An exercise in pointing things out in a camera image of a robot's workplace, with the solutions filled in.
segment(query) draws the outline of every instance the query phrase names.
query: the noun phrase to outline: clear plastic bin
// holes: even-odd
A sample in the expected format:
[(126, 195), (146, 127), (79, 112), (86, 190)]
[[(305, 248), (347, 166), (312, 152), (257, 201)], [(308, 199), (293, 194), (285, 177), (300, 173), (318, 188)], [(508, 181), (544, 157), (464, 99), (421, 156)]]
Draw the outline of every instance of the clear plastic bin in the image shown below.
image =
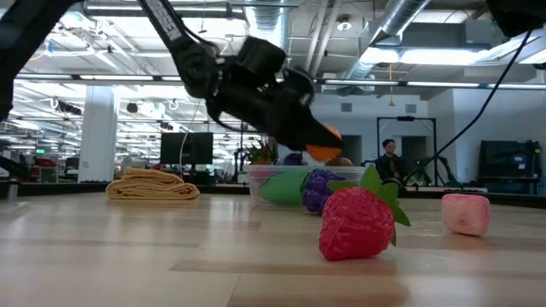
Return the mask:
[(266, 180), (276, 180), (274, 175), (277, 175), (281, 172), (287, 171), (298, 171), (298, 172), (312, 172), (315, 169), (327, 170), (336, 173), (340, 177), (345, 177), (347, 180), (353, 181), (355, 183), (360, 183), (360, 179), (365, 167), (360, 166), (290, 166), (290, 165), (246, 165), (245, 171), (248, 174), (248, 185), (250, 188), (250, 195), (253, 199), (253, 204), (256, 206), (274, 206), (275, 204), (264, 200), (260, 194), (259, 189), (263, 182)]

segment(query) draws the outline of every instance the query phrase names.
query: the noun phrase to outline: black cable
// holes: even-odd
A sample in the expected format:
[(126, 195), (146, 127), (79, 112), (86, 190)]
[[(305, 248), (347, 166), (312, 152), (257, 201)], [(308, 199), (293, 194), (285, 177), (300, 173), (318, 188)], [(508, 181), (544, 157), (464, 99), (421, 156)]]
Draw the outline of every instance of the black cable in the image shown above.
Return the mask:
[(404, 179), (404, 187), (406, 186), (406, 184), (408, 183), (409, 179), (414, 176), (418, 171), (421, 171), (422, 169), (424, 169), (431, 161), (434, 161), (435, 159), (438, 158), (438, 156), (445, 150), (447, 149), (451, 144), (453, 144), (459, 137), (461, 137), (465, 132), (467, 132), (468, 129), (470, 129), (470, 127), (472, 127), (477, 121), (478, 119), (481, 117), (481, 115), (484, 113), (485, 111), (485, 108), (487, 107), (487, 105), (489, 105), (489, 102), (491, 102), (491, 98), (493, 98), (493, 96), (495, 95), (495, 92), (497, 92), (497, 89), (499, 87), (499, 85), (501, 85), (502, 81), (504, 80), (504, 77), (506, 77), (506, 74), (508, 73), (508, 71), (510, 70), (510, 68), (512, 67), (512, 65), (515, 63), (515, 60), (518, 58), (518, 56), (520, 55), (520, 52), (521, 50), (523, 50), (523, 47), (525, 47), (525, 45), (527, 44), (527, 40), (529, 40), (529, 37), (531, 36), (531, 33), (532, 33), (532, 30), (529, 30), (525, 36), (525, 38), (523, 38), (523, 41), (521, 41), (521, 45), (518, 47), (518, 49), (515, 51), (515, 54), (514, 56), (512, 57), (512, 60), (510, 60), (509, 64), (506, 66), (506, 68), (504, 69), (504, 72), (502, 72), (502, 75), (501, 77), (498, 79), (497, 83), (495, 84), (495, 87), (493, 88), (493, 90), (491, 91), (491, 93), (489, 94), (489, 96), (487, 97), (487, 99), (485, 100), (484, 102), (484, 105), (482, 106), (482, 108), (479, 110), (479, 113), (478, 115), (476, 115), (476, 117), (470, 122), (468, 123), (468, 125), (466, 127), (464, 127), (463, 130), (461, 130), (461, 132), (459, 132), (455, 137), (453, 137), (449, 142), (447, 142), (447, 144), (445, 144), (432, 158), (430, 158), (429, 160), (427, 160), (427, 162), (425, 162), (423, 165), (421, 165), (421, 167), (417, 168), (416, 170), (412, 171), (405, 179)]

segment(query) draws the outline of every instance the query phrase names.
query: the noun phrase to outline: red plastic strawberry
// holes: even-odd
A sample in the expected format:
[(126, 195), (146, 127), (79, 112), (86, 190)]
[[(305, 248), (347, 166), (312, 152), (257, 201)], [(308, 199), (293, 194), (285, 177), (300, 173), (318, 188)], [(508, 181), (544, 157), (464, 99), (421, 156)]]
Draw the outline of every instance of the red plastic strawberry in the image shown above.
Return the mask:
[(410, 225), (400, 209), (398, 185), (381, 185), (377, 170), (370, 166), (361, 180), (329, 182), (334, 191), (322, 214), (319, 249), (327, 260), (370, 258), (396, 245), (394, 222)]

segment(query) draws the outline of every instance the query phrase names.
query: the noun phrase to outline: pink eraser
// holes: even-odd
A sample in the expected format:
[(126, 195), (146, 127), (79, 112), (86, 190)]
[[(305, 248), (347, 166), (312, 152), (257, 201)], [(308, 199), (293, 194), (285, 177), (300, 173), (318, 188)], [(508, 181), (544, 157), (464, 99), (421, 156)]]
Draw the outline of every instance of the pink eraser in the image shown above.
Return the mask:
[(444, 225), (464, 235), (484, 235), (489, 228), (490, 202), (483, 196), (447, 194), (442, 198)]

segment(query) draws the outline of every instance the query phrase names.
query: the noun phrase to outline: orange toy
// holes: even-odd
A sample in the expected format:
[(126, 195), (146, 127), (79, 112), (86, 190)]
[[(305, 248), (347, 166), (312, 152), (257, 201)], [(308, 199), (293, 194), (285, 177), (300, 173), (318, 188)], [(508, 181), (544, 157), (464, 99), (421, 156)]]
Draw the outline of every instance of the orange toy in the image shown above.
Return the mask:
[[(328, 130), (334, 133), (338, 138), (341, 138), (341, 134), (334, 128), (325, 125)], [(315, 145), (307, 145), (307, 152), (309, 155), (318, 162), (326, 162), (341, 155), (341, 148), (325, 148)]]

